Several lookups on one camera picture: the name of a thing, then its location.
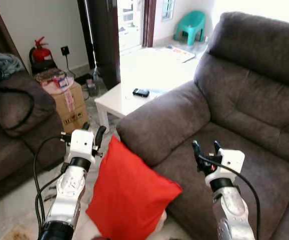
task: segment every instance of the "gray sofa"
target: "gray sofa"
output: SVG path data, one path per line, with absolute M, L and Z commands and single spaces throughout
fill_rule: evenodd
M 217 239 L 212 191 L 197 172 L 192 140 L 245 153 L 242 174 L 261 207 L 261 239 L 289 240 L 289 24 L 224 13 L 194 81 L 126 116 L 121 140 L 183 193 L 168 211 L 195 240 Z M 256 202 L 240 179 L 256 232 Z
M 30 99 L 21 93 L 0 92 L 0 196 L 33 176 L 33 153 L 43 140 L 60 135 L 62 123 L 54 99 L 26 72 L 17 72 L 0 83 L 29 93 L 34 102 L 30 117 L 16 126 L 30 109 Z M 37 172 L 50 169 L 63 160 L 66 146 L 50 140 L 37 159 Z

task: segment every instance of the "green chair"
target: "green chair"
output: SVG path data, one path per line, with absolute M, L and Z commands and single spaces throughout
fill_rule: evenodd
M 201 11 L 192 11 L 186 16 L 184 16 L 178 23 L 176 34 L 174 36 L 175 40 L 179 40 L 179 36 L 182 32 L 188 33 L 187 45 L 191 46 L 195 42 L 197 33 L 200 31 L 199 42 L 204 39 L 205 32 L 205 19 L 206 16 Z

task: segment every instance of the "black phone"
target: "black phone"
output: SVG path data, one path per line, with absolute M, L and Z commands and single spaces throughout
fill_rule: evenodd
M 137 95 L 140 97 L 148 97 L 149 96 L 149 90 L 144 90 L 144 89 L 139 89 L 139 88 L 135 88 L 132 92 L 133 95 Z

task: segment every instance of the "electrical outlet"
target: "electrical outlet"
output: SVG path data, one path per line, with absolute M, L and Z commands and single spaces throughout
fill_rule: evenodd
M 69 48 L 68 46 L 62 46 L 61 47 L 61 52 L 63 56 L 67 56 L 69 54 Z

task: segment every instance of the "wall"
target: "wall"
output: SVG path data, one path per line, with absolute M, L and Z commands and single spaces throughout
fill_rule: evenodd
M 200 10 L 206 15 L 205 35 L 211 36 L 224 12 L 239 11 L 289 22 L 289 0 L 175 0 L 173 18 L 162 21 L 163 0 L 156 1 L 153 42 L 171 38 L 179 20 L 187 13 Z
M 69 47 L 70 68 L 88 64 L 76 0 L 0 0 L 0 14 L 27 69 L 29 51 L 42 36 L 58 68 L 67 68 L 62 46 Z

